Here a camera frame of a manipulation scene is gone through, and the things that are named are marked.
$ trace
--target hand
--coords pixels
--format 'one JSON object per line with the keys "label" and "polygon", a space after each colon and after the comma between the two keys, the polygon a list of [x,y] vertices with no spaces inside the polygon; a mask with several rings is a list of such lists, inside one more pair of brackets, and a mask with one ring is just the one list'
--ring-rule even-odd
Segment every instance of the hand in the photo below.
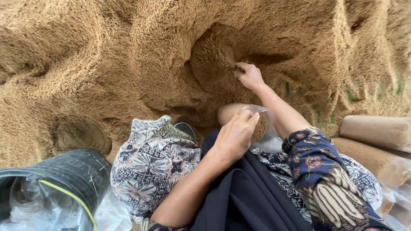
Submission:
{"label": "hand", "polygon": [[246,88],[254,92],[260,86],[265,85],[260,69],[253,64],[248,64],[245,62],[236,63],[234,77],[238,78]]}
{"label": "hand", "polygon": [[250,148],[251,136],[259,118],[258,113],[253,114],[249,110],[244,110],[240,115],[233,116],[221,128],[217,140],[211,148],[213,157],[219,158],[228,167],[239,160]]}

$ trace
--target black cloth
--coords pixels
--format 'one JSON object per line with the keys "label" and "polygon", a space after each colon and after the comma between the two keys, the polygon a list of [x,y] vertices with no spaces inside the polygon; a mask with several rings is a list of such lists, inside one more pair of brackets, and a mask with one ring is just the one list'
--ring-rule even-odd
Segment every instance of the black cloth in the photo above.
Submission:
{"label": "black cloth", "polygon": [[[219,129],[206,136],[202,158]],[[210,187],[191,231],[312,231],[268,169],[250,151]]]}

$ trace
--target yellow strap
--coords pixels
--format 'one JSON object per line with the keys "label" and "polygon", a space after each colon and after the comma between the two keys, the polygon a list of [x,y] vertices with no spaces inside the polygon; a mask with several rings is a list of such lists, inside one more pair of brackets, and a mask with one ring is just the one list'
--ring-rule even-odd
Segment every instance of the yellow strap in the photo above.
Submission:
{"label": "yellow strap", "polygon": [[84,203],[78,196],[76,196],[76,195],[72,194],[71,192],[69,192],[69,191],[67,191],[67,190],[65,190],[65,189],[63,189],[63,188],[60,188],[59,186],[54,185],[54,184],[52,184],[52,183],[50,183],[50,182],[48,182],[48,181],[46,181],[46,180],[44,180],[44,179],[41,179],[41,180],[39,180],[39,181],[40,181],[41,183],[44,183],[44,184],[46,184],[46,185],[48,185],[48,186],[50,186],[50,187],[53,187],[53,188],[59,190],[60,192],[64,192],[65,194],[71,196],[71,197],[74,198],[76,201],[78,201],[78,202],[84,207],[84,209],[87,211],[88,216],[90,217],[91,221],[93,222],[93,224],[94,224],[94,231],[97,231],[97,223],[96,223],[96,221],[94,220],[94,217],[93,217],[93,215],[92,215],[91,212],[90,212],[90,209],[88,209],[88,207],[85,205],[85,203]]}

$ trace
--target black bucket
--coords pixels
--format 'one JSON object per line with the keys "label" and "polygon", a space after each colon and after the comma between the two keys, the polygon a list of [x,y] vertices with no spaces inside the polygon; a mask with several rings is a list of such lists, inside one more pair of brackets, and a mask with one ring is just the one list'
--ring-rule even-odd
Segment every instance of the black bucket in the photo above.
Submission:
{"label": "black bucket", "polygon": [[93,215],[110,187],[111,165],[91,149],[79,148],[26,168],[0,170],[0,222],[10,216],[10,191],[17,177],[38,180],[77,200],[87,211],[85,230],[96,230]]}

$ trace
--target black shoe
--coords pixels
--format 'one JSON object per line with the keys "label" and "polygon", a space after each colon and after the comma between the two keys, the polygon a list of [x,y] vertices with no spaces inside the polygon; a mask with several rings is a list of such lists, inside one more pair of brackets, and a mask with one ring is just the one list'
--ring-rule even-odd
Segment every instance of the black shoe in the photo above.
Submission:
{"label": "black shoe", "polygon": [[177,128],[178,130],[186,133],[187,135],[193,137],[194,140],[196,140],[196,135],[194,133],[194,130],[187,123],[184,123],[184,122],[177,123],[176,125],[174,125],[174,127]]}

